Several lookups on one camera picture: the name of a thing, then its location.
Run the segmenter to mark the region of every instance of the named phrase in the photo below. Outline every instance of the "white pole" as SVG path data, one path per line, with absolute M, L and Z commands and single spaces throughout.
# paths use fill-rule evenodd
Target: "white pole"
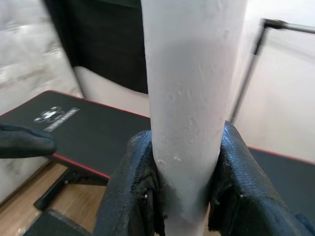
M 142 0 L 167 236 L 200 236 L 246 0 Z

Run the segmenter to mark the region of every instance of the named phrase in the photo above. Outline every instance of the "red trim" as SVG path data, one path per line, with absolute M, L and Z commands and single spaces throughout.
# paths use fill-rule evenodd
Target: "red trim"
M 80 164 L 80 163 L 78 163 L 78 162 L 75 162 L 75 161 L 73 161 L 73 160 L 71 160 L 71 159 L 68 159 L 68 158 L 66 158 L 66 157 L 64 157 L 64 156 L 61 156 L 61 155 L 59 155 L 59 154 L 57 154 L 57 153 L 53 154 L 53 157 L 55 157 L 55 158 L 57 158 L 57 159 L 60 159 L 60 160 L 62 160 L 62 161 L 65 161 L 65 162 L 67 162 L 67 163 L 70 163 L 70 164 L 72 164 L 72 165 L 78 166 L 78 167 L 80 167 L 80 168 L 82 168 L 82 169 L 85 169 L 85 170 L 87 170 L 87 171 L 90 171 L 90 172 L 92 172 L 92 173 L 94 173 L 94 174 L 97 174 L 97 175 L 99 175 L 99 176 L 103 176 L 103 177 L 105 177 L 105 178 L 110 179 L 110 176 L 108 176 L 108 175 L 106 175 L 106 174 L 103 174 L 102 172 L 96 171 L 96 170 L 94 170 L 94 169 L 92 169 L 92 168 L 89 168 L 89 167 L 87 167 L 87 166 L 85 166 L 85 165 L 82 165 L 82 164 Z
M 113 107 L 113 106 L 110 106 L 110 105 L 106 105 L 106 104 L 103 104 L 103 103 L 94 102 L 94 101 L 88 100 L 88 99 L 86 99 L 86 98 L 77 97 L 77 96 L 74 96 L 74 95 L 71 95 L 71 94 L 67 94 L 67 93 L 64 93 L 64 92 L 59 92 L 59 91 L 55 91 L 55 90 L 47 90 L 47 91 L 45 91 L 45 92 L 55 92 L 55 93 L 59 93 L 59 94 L 62 94 L 62 95 L 69 96 L 69 97 L 74 97 L 74 98 L 77 98 L 77 99 L 80 99 L 80 100 L 84 100 L 84 101 L 87 101 L 87 102 L 91 102 L 91 103 L 94 103 L 94 104 L 97 104 L 97 105 L 101 105 L 101 106 L 104 106 L 104 107 L 111 107 L 111 108 L 114 108 L 114 109 L 116 109 L 116 110 L 121 110 L 121 111 L 124 111 L 124 112 L 129 112 L 129 113 L 132 113 L 132 114 L 135 114 L 135 115 L 138 115 L 138 116 L 141 116 L 141 117 L 145 117 L 145 118 L 150 118 L 150 117 L 147 117 L 147 116 L 142 115 L 142 114 L 138 114 L 138 113 L 135 113 L 135 112 L 127 111 L 127 110 L 120 109 L 120 108 L 117 108 L 117 107 Z
M 260 148 L 257 148 L 257 147 L 250 147 L 250 146 L 248 148 L 256 150 L 256 151 L 260 151 L 260 152 L 265 152 L 267 154 L 271 154 L 271 155 L 275 155 L 275 156 L 281 156 L 281 157 L 284 157 L 284 158 L 287 158 L 287 159 L 292 159 L 292 160 L 296 160 L 296 161 L 300 161 L 300 162 L 305 162 L 307 164 L 315 165 L 315 162 L 313 162 L 313 161 L 297 158 L 297 157 L 286 155 L 286 154 L 281 154 L 281 153 L 278 153 L 278 152 L 275 152 L 275 151 L 267 151 L 267 150 L 264 150 L 264 149 L 260 149 Z

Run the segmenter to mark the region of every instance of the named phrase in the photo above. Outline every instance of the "bench logo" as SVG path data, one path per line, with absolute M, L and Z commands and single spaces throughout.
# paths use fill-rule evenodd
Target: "bench logo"
M 44 129 L 46 132 L 51 132 L 56 129 L 59 125 L 64 123 L 67 119 L 77 113 L 80 109 L 71 108 L 69 111 L 65 112 L 61 107 L 52 107 L 47 111 L 44 111 L 40 114 L 39 117 L 34 119 L 36 123 L 51 123 L 48 127 Z
M 62 111 L 61 107 L 52 107 L 48 111 L 44 111 L 40 114 L 40 117 L 37 117 L 34 121 L 36 123 L 52 123 L 58 120 L 60 117 L 62 117 L 65 114 L 64 111 Z

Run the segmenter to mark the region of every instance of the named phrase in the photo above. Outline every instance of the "white wall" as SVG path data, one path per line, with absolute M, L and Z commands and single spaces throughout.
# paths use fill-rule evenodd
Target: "white wall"
M 228 111 L 261 18 L 315 26 L 314 0 L 249 0 Z M 315 161 L 315 35 L 271 29 L 236 127 L 249 146 Z

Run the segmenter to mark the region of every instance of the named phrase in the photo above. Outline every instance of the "wooden floor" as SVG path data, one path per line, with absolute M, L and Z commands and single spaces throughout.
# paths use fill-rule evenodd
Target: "wooden floor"
M 49 164 L 0 206 L 0 236 L 20 236 L 25 232 L 40 214 L 33 203 L 65 170 L 62 165 Z M 92 232 L 105 189 L 104 186 L 70 184 L 56 197 L 51 208 Z

